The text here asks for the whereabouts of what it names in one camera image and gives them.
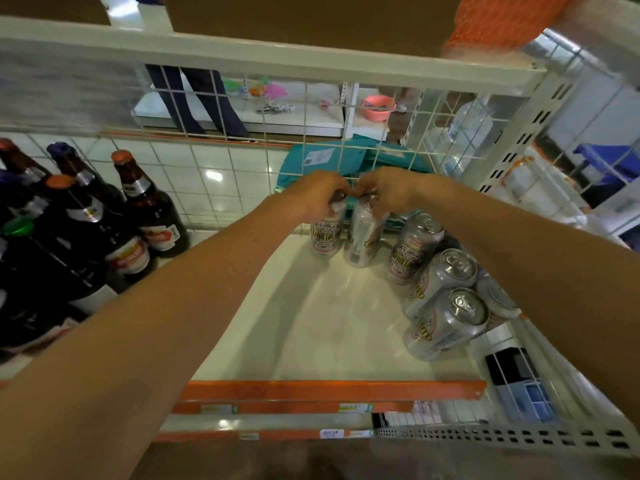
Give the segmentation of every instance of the dark trousers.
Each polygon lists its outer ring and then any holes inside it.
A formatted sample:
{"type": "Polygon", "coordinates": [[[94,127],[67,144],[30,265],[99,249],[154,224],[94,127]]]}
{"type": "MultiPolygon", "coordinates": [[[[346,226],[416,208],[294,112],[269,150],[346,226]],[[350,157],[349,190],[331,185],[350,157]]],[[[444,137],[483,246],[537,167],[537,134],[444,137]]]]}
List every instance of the dark trousers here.
{"type": "MultiPolygon", "coordinates": [[[[160,66],[146,64],[146,67],[156,89],[184,90],[180,78],[180,68],[163,66],[164,74],[166,74],[165,80],[160,66]]],[[[231,137],[249,138],[249,131],[246,130],[244,123],[238,118],[226,96],[227,93],[225,92],[222,78],[220,78],[220,72],[217,70],[209,72],[204,69],[189,69],[187,67],[182,67],[181,69],[194,91],[207,93],[206,95],[198,94],[197,96],[218,131],[225,132],[227,136],[231,137]],[[212,79],[216,83],[215,91],[212,79]]],[[[178,129],[187,133],[205,134],[202,126],[191,115],[187,97],[184,93],[173,93],[173,97],[171,93],[166,91],[158,91],[158,93],[178,129]]]]}

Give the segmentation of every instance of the person's right arm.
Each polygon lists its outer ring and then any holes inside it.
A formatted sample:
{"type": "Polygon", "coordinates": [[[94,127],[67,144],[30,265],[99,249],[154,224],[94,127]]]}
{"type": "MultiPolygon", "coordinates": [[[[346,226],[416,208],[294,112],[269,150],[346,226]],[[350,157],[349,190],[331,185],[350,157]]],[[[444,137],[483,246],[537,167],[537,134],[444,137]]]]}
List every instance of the person's right arm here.
{"type": "Polygon", "coordinates": [[[640,427],[640,256],[439,175],[381,168],[376,215],[420,208],[450,231],[553,345],[640,427]]]}

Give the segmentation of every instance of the person's left hand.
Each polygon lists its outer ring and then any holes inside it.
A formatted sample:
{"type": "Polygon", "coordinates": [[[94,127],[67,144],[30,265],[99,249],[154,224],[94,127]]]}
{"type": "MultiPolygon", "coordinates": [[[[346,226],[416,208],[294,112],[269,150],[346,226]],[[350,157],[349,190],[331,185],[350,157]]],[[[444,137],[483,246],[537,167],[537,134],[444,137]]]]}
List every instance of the person's left hand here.
{"type": "Polygon", "coordinates": [[[315,224],[333,214],[329,200],[336,190],[351,195],[349,182],[338,172],[315,170],[300,177],[283,190],[281,196],[288,200],[288,207],[300,218],[300,222],[315,224]]]}

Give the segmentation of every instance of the green bottle cap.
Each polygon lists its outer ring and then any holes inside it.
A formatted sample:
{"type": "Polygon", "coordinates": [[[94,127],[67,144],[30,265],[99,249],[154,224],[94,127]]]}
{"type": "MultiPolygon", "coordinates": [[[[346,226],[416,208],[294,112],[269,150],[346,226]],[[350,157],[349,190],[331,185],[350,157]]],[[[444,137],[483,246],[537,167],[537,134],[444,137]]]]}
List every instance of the green bottle cap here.
{"type": "Polygon", "coordinates": [[[7,222],[2,231],[5,235],[30,235],[36,223],[28,217],[16,217],[7,222]]]}

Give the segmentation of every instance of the hand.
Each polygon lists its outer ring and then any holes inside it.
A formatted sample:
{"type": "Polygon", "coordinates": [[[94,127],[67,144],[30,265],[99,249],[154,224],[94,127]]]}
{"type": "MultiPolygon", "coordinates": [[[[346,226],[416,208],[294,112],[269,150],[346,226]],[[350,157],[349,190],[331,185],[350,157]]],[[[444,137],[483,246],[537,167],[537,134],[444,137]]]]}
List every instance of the hand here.
{"type": "Polygon", "coordinates": [[[288,206],[300,218],[300,222],[315,224],[333,215],[329,200],[336,190],[341,190],[347,195],[352,193],[347,179],[338,172],[315,170],[300,177],[296,183],[286,188],[281,196],[288,199],[288,206]]]}
{"type": "Polygon", "coordinates": [[[420,206],[419,189],[424,179],[421,173],[384,166],[360,177],[353,194],[359,197],[376,189],[380,199],[373,207],[373,217],[377,219],[387,212],[404,214],[420,206]]]}

